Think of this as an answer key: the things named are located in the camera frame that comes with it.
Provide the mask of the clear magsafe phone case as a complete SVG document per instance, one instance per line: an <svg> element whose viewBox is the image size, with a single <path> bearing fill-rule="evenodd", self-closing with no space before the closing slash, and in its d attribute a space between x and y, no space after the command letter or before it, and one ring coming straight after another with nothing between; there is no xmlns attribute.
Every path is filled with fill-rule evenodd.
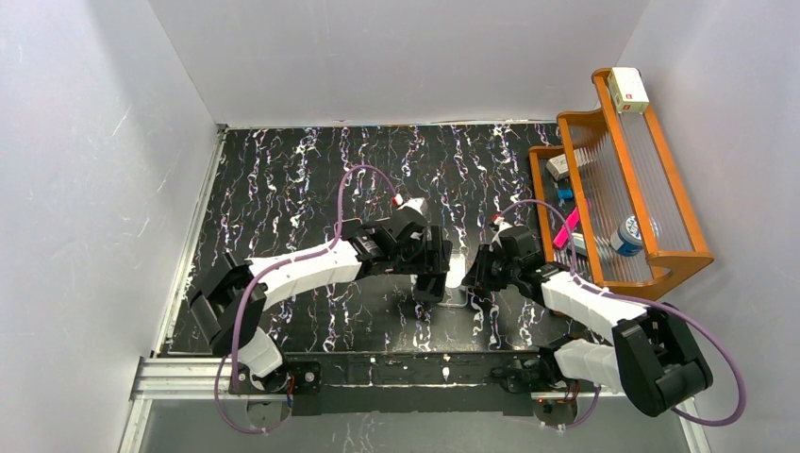
<svg viewBox="0 0 800 453"><path fill-rule="evenodd" d="M468 271L466 257L459 251L453 251L449 261L449 270L445 280L445 293L439 307L447 309L463 309L468 305L466 290L461 284Z"/></svg>

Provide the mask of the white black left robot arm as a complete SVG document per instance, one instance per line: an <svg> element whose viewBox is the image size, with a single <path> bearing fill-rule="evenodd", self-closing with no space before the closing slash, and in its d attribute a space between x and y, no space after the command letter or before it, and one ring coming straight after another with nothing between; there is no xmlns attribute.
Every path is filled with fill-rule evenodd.
<svg viewBox="0 0 800 453"><path fill-rule="evenodd" d="M243 383L260 393L287 388L290 366L259 325L263 312L279 302L378 275L410 276L415 300L443 300L453 245L426 220L423 199L382 219L345 220L339 232L328 243L276 257L226 253L195 283L189 309L212 355L230 358L232 391L241 392Z"/></svg>

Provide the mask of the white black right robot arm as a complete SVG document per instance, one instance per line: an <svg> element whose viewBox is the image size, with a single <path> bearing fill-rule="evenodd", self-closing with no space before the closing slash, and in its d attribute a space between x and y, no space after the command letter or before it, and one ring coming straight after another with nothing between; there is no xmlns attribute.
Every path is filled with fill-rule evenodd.
<svg viewBox="0 0 800 453"><path fill-rule="evenodd" d="M537 383L584 380L624 393L655 417L709 388L713 374L687 323L672 310L622 301L548 261L523 226L497 232L478 247L462 286L482 293L513 286L525 298L570 316L598 344L563 337L523 364Z"/></svg>

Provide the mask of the light blue eraser block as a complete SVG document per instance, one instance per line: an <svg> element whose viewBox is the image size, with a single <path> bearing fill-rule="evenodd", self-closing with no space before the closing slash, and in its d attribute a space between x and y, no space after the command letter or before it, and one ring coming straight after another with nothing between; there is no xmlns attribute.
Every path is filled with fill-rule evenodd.
<svg viewBox="0 0 800 453"><path fill-rule="evenodd" d="M571 237L572 237L573 246L574 246L576 254L580 255L580 256L583 256L583 257L587 257L588 256L588 251L587 251L587 246L586 246L584 235L582 233L579 233L579 232L573 232L571 234Z"/></svg>

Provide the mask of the pink highlighter marker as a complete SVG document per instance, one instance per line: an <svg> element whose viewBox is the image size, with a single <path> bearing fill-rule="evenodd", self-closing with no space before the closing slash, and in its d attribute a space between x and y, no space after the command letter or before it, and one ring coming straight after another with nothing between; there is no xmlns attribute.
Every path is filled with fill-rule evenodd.
<svg viewBox="0 0 800 453"><path fill-rule="evenodd" d="M555 239L553 240L553 245L556 249L563 248L572 239L572 233L580 223L580 214L578 209L573 209L565 218L565 220L566 225L560 228L555 236Z"/></svg>

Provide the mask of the grey white small box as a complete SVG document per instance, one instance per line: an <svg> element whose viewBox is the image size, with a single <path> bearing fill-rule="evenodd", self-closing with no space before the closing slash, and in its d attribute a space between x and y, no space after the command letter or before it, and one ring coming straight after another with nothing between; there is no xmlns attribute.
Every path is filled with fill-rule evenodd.
<svg viewBox="0 0 800 453"><path fill-rule="evenodd" d="M545 168L554 180L562 180L569 176L569 165L564 154L549 159Z"/></svg>

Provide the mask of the orange wooden shelf rack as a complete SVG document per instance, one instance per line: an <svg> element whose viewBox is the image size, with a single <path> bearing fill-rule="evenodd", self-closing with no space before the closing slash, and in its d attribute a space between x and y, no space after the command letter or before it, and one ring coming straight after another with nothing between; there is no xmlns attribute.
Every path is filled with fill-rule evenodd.
<svg viewBox="0 0 800 453"><path fill-rule="evenodd" d="M537 209L543 250L548 260L574 264L589 281L618 294L657 300L709 266L714 257L677 170L653 106L644 114L616 112L608 90L609 68L596 70L592 84L599 106L558 115L561 142L528 150L535 198L552 202L559 184L546 162L564 154L569 176L561 183L575 195L566 212L578 209L575 228L585 238L588 256L572 259L567 246L553 240L561 222ZM617 254L611 233L635 215L643 250L634 257Z"/></svg>

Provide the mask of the blue white tape roll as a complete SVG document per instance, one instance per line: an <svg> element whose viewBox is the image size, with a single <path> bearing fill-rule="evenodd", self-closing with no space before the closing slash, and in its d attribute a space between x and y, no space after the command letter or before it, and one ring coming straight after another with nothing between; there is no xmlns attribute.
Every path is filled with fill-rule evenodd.
<svg viewBox="0 0 800 453"><path fill-rule="evenodd" d="M611 233L611 248L624 257L634 257L643 250L642 235L635 215L630 215Z"/></svg>

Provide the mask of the white box with red label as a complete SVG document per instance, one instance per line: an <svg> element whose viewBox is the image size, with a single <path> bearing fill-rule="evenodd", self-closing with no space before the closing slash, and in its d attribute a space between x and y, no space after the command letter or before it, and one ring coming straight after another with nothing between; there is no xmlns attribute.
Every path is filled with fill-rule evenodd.
<svg viewBox="0 0 800 453"><path fill-rule="evenodd" d="M649 106L649 97L637 68L612 67L607 84L617 113L645 113Z"/></svg>

